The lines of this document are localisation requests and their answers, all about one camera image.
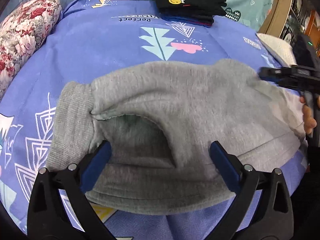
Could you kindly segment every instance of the light blue tree print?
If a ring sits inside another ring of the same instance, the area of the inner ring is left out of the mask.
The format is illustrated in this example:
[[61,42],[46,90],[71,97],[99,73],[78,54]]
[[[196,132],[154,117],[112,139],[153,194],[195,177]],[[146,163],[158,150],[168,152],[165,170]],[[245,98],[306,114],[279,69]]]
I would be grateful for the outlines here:
[[163,37],[169,30],[160,29],[160,28],[150,28],[150,27],[141,27],[151,36],[140,36],[140,39],[143,39],[149,42],[152,46],[142,46],[142,48],[150,51],[151,53],[157,55],[162,60],[168,60],[176,48],[167,46],[175,38],[166,38]]
[[17,193],[15,193],[11,188],[5,185],[0,180],[0,201],[2,202],[4,208],[6,209],[7,213],[10,215],[13,222],[19,226],[20,221],[17,219],[11,212],[10,207],[16,198]]

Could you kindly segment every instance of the bed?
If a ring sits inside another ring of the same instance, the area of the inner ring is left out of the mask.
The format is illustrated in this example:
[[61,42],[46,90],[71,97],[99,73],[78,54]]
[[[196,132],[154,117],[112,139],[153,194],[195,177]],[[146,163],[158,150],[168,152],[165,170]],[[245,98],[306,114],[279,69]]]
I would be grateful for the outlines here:
[[[27,232],[32,186],[38,170],[45,166],[51,145],[57,99],[67,82],[90,83],[118,68],[157,60],[210,65],[231,58],[254,70],[281,67],[255,30],[227,17],[216,16],[214,20],[209,29],[166,22],[150,0],[73,0],[64,8],[59,23],[13,79],[0,102],[0,199],[23,232]],[[146,46],[156,49],[151,52]],[[168,46],[175,48],[173,52],[161,53]],[[290,194],[306,167],[303,150],[281,167]],[[259,194],[239,229],[248,226]],[[63,191],[61,197],[73,225],[81,229]],[[191,240],[205,238],[231,202],[229,199],[203,210],[168,216],[92,206],[118,239]]]

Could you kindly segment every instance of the metal screw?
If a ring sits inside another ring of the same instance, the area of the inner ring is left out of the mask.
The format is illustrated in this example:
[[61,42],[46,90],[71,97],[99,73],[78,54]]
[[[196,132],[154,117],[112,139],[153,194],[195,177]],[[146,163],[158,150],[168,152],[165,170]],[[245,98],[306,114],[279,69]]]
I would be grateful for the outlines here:
[[253,167],[252,167],[250,164],[246,164],[246,165],[244,166],[244,169],[245,169],[246,171],[253,171]]
[[70,164],[70,165],[68,166],[68,170],[69,170],[69,171],[74,171],[76,168],[77,168],[77,164],[75,164],[75,163],[72,163],[72,164]]
[[39,173],[40,173],[40,174],[45,174],[46,171],[47,171],[46,168],[41,168],[41,169],[39,170]]
[[275,168],[275,173],[276,173],[277,175],[281,175],[281,174],[282,174],[282,171],[281,171],[281,169],[279,169],[279,168]]

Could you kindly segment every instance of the gray sweatshirt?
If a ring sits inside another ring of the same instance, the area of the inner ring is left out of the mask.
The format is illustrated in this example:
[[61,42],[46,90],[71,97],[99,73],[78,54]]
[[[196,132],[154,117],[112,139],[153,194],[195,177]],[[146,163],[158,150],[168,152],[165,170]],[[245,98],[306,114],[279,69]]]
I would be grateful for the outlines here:
[[86,193],[90,201],[152,215],[206,208],[233,196],[209,157],[213,141],[260,171],[299,149],[302,118],[290,106],[298,99],[284,95],[230,59],[149,62],[89,85],[70,82],[56,108],[47,167],[79,163],[106,139],[112,157]]

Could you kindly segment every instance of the blue gripper pad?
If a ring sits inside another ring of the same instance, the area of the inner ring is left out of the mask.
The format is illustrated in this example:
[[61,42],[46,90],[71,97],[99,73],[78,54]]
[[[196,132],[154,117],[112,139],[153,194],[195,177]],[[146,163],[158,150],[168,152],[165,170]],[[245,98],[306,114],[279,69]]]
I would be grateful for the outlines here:
[[85,193],[93,189],[101,172],[108,163],[111,157],[111,144],[104,141],[92,158],[91,162],[81,175],[80,190]]
[[241,162],[236,156],[228,154],[218,141],[210,145],[209,155],[228,189],[238,194],[241,189]]

